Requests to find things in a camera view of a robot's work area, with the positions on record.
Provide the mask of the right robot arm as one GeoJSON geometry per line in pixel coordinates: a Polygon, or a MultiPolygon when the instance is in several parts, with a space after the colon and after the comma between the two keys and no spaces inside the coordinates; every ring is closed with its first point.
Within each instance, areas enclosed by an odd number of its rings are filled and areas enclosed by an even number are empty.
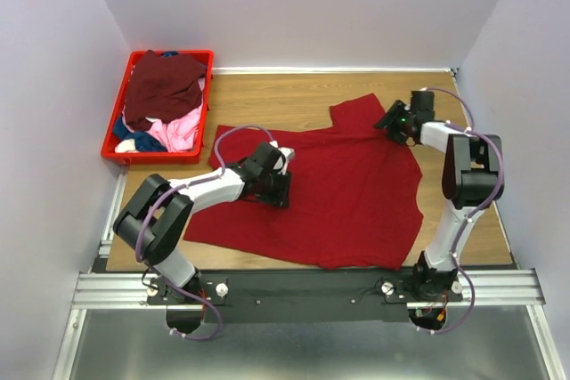
{"type": "Polygon", "coordinates": [[[420,253],[411,274],[382,285],[386,299],[434,302],[455,294],[460,255],[476,222],[504,191],[501,137],[480,133],[468,125],[435,119],[435,90],[411,92],[408,103],[397,100],[375,124],[387,138],[404,145],[409,140],[444,153],[442,193],[446,199],[436,234],[420,253]]]}

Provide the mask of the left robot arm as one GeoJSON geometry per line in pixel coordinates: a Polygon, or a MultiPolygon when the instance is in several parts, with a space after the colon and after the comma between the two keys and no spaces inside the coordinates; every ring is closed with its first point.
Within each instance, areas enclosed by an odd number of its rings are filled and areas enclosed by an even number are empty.
{"type": "Polygon", "coordinates": [[[289,206],[291,148],[262,142],[254,153],[212,173],[168,181],[147,177],[115,219],[112,229],[144,263],[167,281],[176,303],[190,303],[197,294],[199,270],[177,248],[188,219],[201,211],[238,200],[278,208],[289,206]]]}

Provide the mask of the red t-shirt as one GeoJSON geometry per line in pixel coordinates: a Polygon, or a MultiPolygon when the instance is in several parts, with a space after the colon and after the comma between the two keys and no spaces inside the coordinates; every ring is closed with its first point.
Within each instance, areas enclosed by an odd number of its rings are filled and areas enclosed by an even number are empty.
{"type": "Polygon", "coordinates": [[[398,269],[423,215],[411,151],[375,128],[375,94],[330,107],[329,128],[273,130],[295,151],[289,207],[239,200],[194,215],[184,240],[322,268],[398,269]]]}

